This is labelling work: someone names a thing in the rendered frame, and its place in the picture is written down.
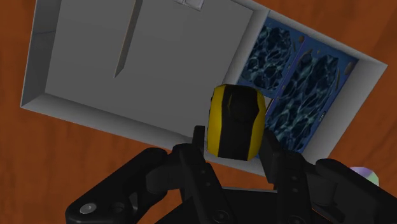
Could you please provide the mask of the yellow and black rounded object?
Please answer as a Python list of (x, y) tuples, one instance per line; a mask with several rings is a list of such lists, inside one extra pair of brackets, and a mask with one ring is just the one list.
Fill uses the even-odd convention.
[(253, 87), (216, 87), (209, 110), (207, 151), (219, 158), (254, 158), (261, 146), (266, 111), (264, 96)]

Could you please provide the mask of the blue patterned flat box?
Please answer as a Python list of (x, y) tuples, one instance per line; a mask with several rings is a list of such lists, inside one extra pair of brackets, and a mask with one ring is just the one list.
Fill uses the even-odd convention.
[(266, 128), (281, 146), (303, 152), (358, 59), (267, 18), (238, 84), (270, 103)]

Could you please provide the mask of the grey open box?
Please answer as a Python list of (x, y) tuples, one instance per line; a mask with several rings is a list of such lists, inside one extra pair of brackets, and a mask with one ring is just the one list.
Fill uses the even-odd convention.
[(36, 0), (20, 105), (170, 149), (207, 124), (269, 18), (358, 59), (303, 151), (327, 158), (387, 66), (253, 0)]

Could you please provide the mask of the pale iridescent disc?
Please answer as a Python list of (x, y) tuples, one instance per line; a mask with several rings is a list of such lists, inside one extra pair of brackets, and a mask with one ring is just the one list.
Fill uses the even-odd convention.
[(358, 173), (359, 175), (363, 176), (373, 184), (379, 186), (379, 177), (376, 175), (374, 171), (366, 167), (351, 167), (351, 169)]

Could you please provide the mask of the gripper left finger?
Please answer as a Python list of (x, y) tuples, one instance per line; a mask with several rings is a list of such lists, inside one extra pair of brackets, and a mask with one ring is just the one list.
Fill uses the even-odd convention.
[(138, 224), (175, 189), (182, 203), (155, 224), (237, 224), (203, 147), (204, 127), (196, 126), (192, 142), (171, 153), (143, 150), (70, 204), (66, 224)]

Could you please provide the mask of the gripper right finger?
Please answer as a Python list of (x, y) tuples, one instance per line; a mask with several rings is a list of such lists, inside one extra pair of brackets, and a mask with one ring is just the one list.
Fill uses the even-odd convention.
[(397, 198), (337, 160), (311, 164), (268, 129), (260, 160), (277, 191), (278, 224), (397, 224)]

